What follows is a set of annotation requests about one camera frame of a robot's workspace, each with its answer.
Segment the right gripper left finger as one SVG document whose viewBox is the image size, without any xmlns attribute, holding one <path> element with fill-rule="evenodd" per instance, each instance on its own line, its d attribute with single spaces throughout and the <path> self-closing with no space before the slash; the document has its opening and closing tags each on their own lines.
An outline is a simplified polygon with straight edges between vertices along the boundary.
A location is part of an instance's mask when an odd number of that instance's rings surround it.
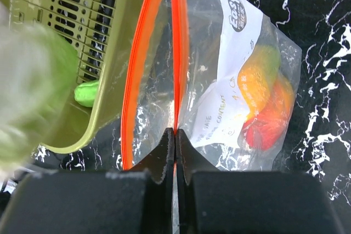
<svg viewBox="0 0 351 234">
<path fill-rule="evenodd" d="M 157 146 L 131 171 L 146 174 L 140 233 L 172 233 L 175 136 L 165 129 Z"/>
</svg>

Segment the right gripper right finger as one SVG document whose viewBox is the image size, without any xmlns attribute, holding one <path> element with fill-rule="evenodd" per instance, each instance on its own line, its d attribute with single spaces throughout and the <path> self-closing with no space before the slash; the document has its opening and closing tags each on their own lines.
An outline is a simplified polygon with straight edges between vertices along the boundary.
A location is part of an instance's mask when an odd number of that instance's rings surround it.
<svg viewBox="0 0 351 234">
<path fill-rule="evenodd" d="M 195 190 L 191 178 L 196 172 L 212 172 L 218 169 L 191 144 L 185 131 L 175 135 L 175 162 L 179 207 L 179 232 L 196 233 Z"/>
</svg>

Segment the red orange toy mango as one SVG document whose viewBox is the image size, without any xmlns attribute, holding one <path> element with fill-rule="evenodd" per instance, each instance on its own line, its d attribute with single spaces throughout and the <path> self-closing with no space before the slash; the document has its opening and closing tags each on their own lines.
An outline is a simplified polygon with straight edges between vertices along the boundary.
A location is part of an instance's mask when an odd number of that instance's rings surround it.
<svg viewBox="0 0 351 234">
<path fill-rule="evenodd" d="M 242 127 L 250 148 L 266 151 L 273 147 L 288 127 L 294 101 L 295 94 L 290 82 L 279 76 L 265 108 Z"/>
</svg>

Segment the clear red-zip bag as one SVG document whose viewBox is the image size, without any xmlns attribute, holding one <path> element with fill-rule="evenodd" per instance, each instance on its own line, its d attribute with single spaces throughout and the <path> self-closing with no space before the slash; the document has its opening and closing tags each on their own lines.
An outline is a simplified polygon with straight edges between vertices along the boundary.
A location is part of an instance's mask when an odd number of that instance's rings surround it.
<svg viewBox="0 0 351 234">
<path fill-rule="evenodd" d="M 237 78 L 256 45 L 278 48 L 277 78 L 296 98 L 302 51 L 249 1 L 144 0 L 123 98 L 123 168 L 173 128 L 221 170 L 271 170 L 287 130 L 266 151 L 250 148 L 242 131 L 250 111 Z"/>
</svg>

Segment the yellow green toy mango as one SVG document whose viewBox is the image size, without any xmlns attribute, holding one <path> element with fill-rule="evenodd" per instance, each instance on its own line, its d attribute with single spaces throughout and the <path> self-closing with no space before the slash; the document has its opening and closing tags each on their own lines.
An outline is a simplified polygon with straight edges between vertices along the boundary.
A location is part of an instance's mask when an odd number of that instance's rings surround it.
<svg viewBox="0 0 351 234">
<path fill-rule="evenodd" d="M 265 108 L 278 75 L 281 55 L 271 45 L 256 45 L 242 66 L 237 84 L 245 100 L 249 114 L 247 119 L 258 115 Z"/>
</svg>

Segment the green toy vegetable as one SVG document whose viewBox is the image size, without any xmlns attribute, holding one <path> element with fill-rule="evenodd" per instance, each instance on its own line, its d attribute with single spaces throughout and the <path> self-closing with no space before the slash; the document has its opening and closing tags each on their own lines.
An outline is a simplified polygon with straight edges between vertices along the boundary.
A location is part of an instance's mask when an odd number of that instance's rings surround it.
<svg viewBox="0 0 351 234">
<path fill-rule="evenodd" d="M 74 90 L 75 102 L 84 107 L 93 107 L 98 88 L 98 80 L 79 84 Z"/>
</svg>

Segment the white toy cauliflower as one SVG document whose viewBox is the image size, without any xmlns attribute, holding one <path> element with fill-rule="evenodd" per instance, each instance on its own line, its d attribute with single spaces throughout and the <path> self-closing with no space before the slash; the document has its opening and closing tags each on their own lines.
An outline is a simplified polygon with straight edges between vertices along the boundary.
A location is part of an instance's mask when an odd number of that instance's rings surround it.
<svg viewBox="0 0 351 234">
<path fill-rule="evenodd" d="M 26 163 L 57 125 L 77 65 L 65 39 L 40 24 L 11 28 L 1 5 L 1 172 Z"/>
</svg>

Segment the olive green plastic basket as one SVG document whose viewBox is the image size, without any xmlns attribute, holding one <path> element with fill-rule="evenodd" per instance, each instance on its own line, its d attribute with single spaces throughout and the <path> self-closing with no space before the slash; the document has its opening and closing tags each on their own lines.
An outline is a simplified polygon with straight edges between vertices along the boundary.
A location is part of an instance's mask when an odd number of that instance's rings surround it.
<svg viewBox="0 0 351 234">
<path fill-rule="evenodd" d="M 52 28 L 76 50 L 76 83 L 97 81 L 92 107 L 69 97 L 63 117 L 43 145 L 75 152 L 119 118 L 134 32 L 143 0 L 10 0 L 13 26 L 36 22 Z"/>
</svg>

